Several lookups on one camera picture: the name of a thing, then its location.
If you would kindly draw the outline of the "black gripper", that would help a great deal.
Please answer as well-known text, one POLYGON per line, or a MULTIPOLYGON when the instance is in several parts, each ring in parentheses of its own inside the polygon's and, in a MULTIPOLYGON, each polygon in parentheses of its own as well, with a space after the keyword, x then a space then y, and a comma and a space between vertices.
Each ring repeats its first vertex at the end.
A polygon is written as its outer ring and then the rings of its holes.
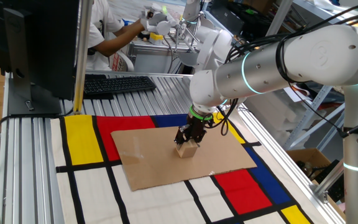
POLYGON ((187 117, 186 124, 179 126, 174 142, 177 145, 182 145, 193 139, 197 145, 203 140, 206 133, 205 125, 210 124, 212 117, 198 119, 196 117, 187 117))

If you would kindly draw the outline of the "bare hand of person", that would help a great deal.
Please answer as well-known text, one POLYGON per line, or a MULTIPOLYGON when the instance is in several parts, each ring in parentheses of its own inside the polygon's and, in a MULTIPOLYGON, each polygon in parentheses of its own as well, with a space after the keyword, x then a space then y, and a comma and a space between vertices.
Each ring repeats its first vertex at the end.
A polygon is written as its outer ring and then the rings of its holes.
POLYGON ((145 30, 147 30, 148 20, 147 19, 138 19, 134 23, 134 25, 139 32, 145 31, 145 30))

